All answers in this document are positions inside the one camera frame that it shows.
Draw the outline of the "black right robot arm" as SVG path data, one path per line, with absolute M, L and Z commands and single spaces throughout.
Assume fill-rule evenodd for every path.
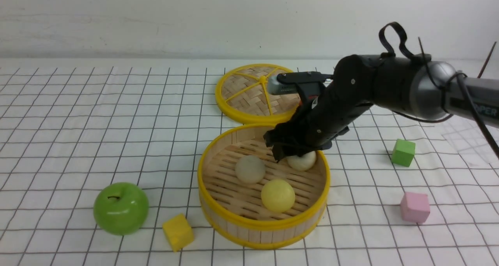
M 329 149 L 374 105 L 425 123 L 440 123 L 447 115 L 474 120 L 498 152 L 488 131 L 498 127 L 498 80 L 467 77 L 445 62 L 350 55 L 333 74 L 282 73 L 268 88 L 272 95 L 296 93 L 301 99 L 288 121 L 264 134 L 276 161 Z

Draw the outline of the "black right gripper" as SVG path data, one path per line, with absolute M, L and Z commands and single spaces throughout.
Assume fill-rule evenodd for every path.
M 343 100 L 325 92 L 298 106 L 288 121 L 267 131 L 264 142 L 276 161 L 330 149 L 332 140 L 346 134 L 348 126 L 372 105 L 357 99 Z

